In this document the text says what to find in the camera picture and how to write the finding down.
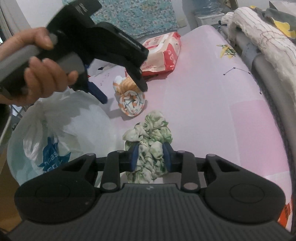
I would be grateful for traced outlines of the person left hand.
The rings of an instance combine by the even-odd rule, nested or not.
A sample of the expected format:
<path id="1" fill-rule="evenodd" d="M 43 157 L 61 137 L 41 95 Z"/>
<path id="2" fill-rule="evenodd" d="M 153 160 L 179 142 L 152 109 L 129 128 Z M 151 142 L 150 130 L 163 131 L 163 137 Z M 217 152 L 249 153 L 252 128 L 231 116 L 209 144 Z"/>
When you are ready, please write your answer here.
<path id="1" fill-rule="evenodd" d="M 53 49 L 54 45 L 46 28 L 23 30 L 1 44 L 1 60 L 22 49 L 26 45 L 36 45 L 45 50 Z M 1 104 L 26 106 L 34 104 L 39 98 L 50 97 L 54 92 L 64 92 L 68 86 L 78 79 L 78 72 L 66 73 L 53 60 L 39 60 L 32 57 L 29 67 L 24 71 L 27 93 L 12 100 L 1 95 Z"/>

